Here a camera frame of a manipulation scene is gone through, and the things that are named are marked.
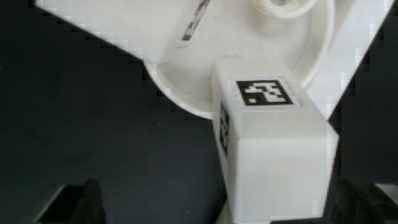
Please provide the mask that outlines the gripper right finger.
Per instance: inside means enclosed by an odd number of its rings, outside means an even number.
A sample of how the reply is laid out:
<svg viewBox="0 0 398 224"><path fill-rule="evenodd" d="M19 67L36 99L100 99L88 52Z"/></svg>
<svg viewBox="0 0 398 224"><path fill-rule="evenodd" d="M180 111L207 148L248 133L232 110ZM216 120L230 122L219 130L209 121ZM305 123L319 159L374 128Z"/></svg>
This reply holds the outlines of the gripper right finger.
<svg viewBox="0 0 398 224"><path fill-rule="evenodd" d="M340 181L326 224L398 224L398 183Z"/></svg>

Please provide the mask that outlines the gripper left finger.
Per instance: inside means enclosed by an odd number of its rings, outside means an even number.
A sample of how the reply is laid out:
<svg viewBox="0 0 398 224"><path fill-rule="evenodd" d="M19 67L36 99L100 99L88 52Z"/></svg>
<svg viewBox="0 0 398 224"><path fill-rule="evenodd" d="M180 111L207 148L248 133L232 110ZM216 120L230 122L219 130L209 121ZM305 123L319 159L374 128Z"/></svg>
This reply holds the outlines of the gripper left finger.
<svg viewBox="0 0 398 224"><path fill-rule="evenodd" d="M61 185L33 220L36 224L106 224L100 186L95 179Z"/></svg>

